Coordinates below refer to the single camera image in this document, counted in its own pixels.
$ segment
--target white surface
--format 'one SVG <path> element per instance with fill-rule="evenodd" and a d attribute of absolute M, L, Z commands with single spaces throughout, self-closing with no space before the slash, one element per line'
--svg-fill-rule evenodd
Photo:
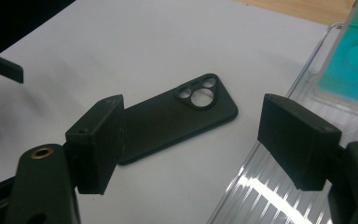
<path fill-rule="evenodd" d="M 205 223 L 255 142 L 264 93 L 286 94 L 324 30 L 234 1 L 78 0 L 1 54 L 25 84 L 0 77 L 0 181 L 98 100 L 129 107 L 215 73 L 234 121 L 118 167 L 104 196 L 78 195 L 83 223 Z"/>

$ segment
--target black phone case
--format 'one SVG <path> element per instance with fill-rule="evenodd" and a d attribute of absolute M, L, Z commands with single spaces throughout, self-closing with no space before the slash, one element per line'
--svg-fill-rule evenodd
<path fill-rule="evenodd" d="M 191 100 L 200 89 L 213 93 L 212 102 L 206 106 L 196 106 Z M 191 91 L 187 97 L 183 95 L 186 91 Z M 238 108 L 217 75 L 195 78 L 125 110 L 128 143 L 118 164 L 138 161 L 237 115 Z"/>

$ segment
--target transparent plastic container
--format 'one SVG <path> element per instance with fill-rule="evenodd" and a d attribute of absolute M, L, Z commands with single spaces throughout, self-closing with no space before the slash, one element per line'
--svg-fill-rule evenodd
<path fill-rule="evenodd" d="M 324 63 L 342 27 L 343 23 L 328 27 L 286 97 L 338 127 L 343 132 L 340 144 L 345 147 L 358 141 L 358 105 L 325 97 L 318 89 Z M 208 223 L 329 224 L 332 223 L 327 201 L 330 187 L 331 183 L 326 181 L 323 191 L 296 189 L 280 165 L 257 142 Z"/>

